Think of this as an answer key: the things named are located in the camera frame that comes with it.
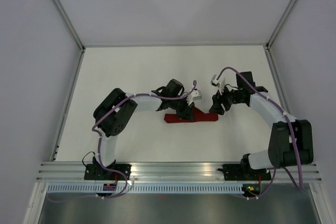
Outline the dark red cloth napkin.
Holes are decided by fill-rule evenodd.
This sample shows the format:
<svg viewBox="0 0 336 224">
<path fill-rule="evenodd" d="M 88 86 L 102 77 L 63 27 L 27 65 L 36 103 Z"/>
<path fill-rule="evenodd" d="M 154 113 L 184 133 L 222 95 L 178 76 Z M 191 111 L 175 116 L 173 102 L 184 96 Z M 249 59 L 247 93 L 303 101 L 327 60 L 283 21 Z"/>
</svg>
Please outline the dark red cloth napkin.
<svg viewBox="0 0 336 224">
<path fill-rule="evenodd" d="M 216 122 L 218 121 L 218 114 L 216 113 L 205 113 L 198 108 L 194 108 L 192 111 L 193 118 L 180 119 L 176 114 L 165 114 L 164 121 L 168 124 L 174 123 L 196 123 L 196 122 Z"/>
</svg>

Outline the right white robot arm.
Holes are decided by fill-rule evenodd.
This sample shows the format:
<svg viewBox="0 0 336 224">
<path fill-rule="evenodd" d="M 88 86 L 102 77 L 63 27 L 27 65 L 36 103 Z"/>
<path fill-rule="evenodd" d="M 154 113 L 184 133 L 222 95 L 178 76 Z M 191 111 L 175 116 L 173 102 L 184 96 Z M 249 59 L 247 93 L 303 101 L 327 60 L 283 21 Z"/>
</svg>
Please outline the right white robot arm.
<svg viewBox="0 0 336 224">
<path fill-rule="evenodd" d="M 218 88 L 212 96 L 210 113 L 224 115 L 232 105 L 245 104 L 257 112 L 271 129 L 268 148 L 243 155 L 239 164 L 219 169 L 225 180 L 270 180 L 270 168 L 297 166 L 313 162 L 312 125 L 287 113 L 263 86 L 257 86 L 250 71 L 236 74 L 237 85 L 223 84 L 217 75 L 211 85 Z"/>
</svg>

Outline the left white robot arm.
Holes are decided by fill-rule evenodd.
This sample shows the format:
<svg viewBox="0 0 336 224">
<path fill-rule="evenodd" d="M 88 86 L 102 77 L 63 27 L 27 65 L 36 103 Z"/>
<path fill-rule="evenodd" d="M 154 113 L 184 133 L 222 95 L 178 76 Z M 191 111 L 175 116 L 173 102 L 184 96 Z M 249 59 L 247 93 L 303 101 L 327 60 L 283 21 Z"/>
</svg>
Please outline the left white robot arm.
<svg viewBox="0 0 336 224">
<path fill-rule="evenodd" d="M 116 145 L 120 133 L 126 128 L 133 114 L 144 111 L 173 109 L 177 118 L 193 120 L 194 101 L 202 94 L 193 82 L 190 91 L 185 92 L 182 83 L 171 79 L 167 85 L 147 93 L 125 93 L 115 88 L 95 109 L 95 124 L 92 131 L 99 135 L 98 150 L 92 163 L 86 165 L 85 180 L 114 180 L 122 178 L 128 170 L 119 172 L 116 165 Z"/>
</svg>

